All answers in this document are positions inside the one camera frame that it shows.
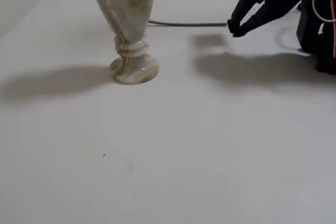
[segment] white table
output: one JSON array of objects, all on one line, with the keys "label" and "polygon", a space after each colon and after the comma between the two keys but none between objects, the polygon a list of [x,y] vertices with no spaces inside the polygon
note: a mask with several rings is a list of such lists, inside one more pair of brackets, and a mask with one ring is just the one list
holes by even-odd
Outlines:
[{"label": "white table", "polygon": [[[155,0],[224,22],[237,0]],[[149,27],[160,74],[111,81],[95,0],[43,0],[0,43],[1,224],[334,224],[336,81],[299,13],[234,39]]]}]

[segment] red wire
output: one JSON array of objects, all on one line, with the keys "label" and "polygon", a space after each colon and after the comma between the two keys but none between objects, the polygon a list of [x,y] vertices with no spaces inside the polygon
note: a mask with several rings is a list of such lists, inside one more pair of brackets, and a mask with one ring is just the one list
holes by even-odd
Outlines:
[{"label": "red wire", "polygon": [[[335,1],[330,0],[330,5],[331,5],[331,13],[332,13],[332,19],[336,19],[336,11],[335,11]],[[333,56],[334,59],[336,58],[336,23],[333,23],[334,26],[334,50],[333,50]]]},{"label": "red wire", "polygon": [[[331,0],[332,18],[336,19],[335,0]],[[334,59],[336,58],[336,23],[334,22]]]}]

